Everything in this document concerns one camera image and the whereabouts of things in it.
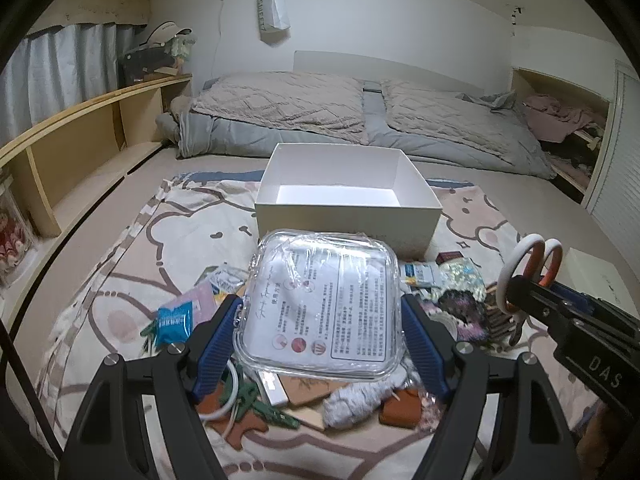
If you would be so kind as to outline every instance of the scissors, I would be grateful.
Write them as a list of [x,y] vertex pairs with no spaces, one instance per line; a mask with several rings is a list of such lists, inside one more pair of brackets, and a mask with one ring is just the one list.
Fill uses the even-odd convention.
[[[504,263],[500,275],[498,276],[498,284],[495,291],[496,306],[508,316],[513,316],[516,321],[516,330],[509,339],[510,346],[516,346],[522,337],[522,327],[527,320],[527,314],[521,311],[517,306],[509,303],[506,299],[507,286],[509,280],[513,277],[516,268],[520,265],[523,258],[531,253],[527,265],[524,269],[523,276],[528,280],[538,283],[540,286],[549,287],[556,279],[560,264],[562,263],[562,244],[555,238],[545,240],[539,234],[530,234],[525,236],[518,242],[510,256]],[[542,269],[546,261],[551,256],[551,263],[548,271],[541,277]]]

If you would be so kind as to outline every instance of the open cardboard box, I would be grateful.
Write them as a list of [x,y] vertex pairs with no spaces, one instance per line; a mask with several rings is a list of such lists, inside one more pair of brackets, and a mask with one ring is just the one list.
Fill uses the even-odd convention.
[[261,237],[283,228],[364,233],[421,260],[442,205],[400,150],[287,143],[271,155],[255,211]]

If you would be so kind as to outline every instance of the beige floor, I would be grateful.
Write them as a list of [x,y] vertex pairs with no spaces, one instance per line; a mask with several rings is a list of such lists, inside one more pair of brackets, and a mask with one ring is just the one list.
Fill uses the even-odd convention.
[[[207,155],[176,160],[173,148],[162,150],[143,164],[94,210],[53,262],[31,301],[15,344],[32,380],[40,368],[54,320],[72,299],[88,271],[156,192],[163,178],[187,171],[253,171],[266,159]],[[531,176],[469,170],[441,164],[416,163],[428,178],[450,178],[478,184],[507,220],[521,233],[537,232],[612,262],[631,297],[640,304],[640,283],[591,216],[552,184]],[[10,391],[15,379],[8,377]]]

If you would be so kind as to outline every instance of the curtain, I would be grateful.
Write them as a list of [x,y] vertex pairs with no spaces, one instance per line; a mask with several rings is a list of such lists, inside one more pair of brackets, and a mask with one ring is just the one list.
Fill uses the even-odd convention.
[[0,145],[69,106],[118,88],[133,25],[69,25],[25,38],[0,75]]

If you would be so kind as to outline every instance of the silver screw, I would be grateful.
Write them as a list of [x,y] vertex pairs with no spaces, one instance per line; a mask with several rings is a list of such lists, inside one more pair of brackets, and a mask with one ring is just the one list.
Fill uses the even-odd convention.
[[102,362],[107,366],[113,366],[120,360],[120,356],[118,354],[109,354],[105,357]]
[[166,350],[169,352],[169,354],[171,355],[180,355],[182,352],[184,352],[184,343],[171,343]]
[[474,346],[466,341],[460,341],[460,343],[456,345],[456,350],[461,354],[471,354],[471,352],[474,351]]
[[531,352],[524,352],[524,354],[522,354],[522,360],[526,365],[534,365],[538,362],[536,355]]

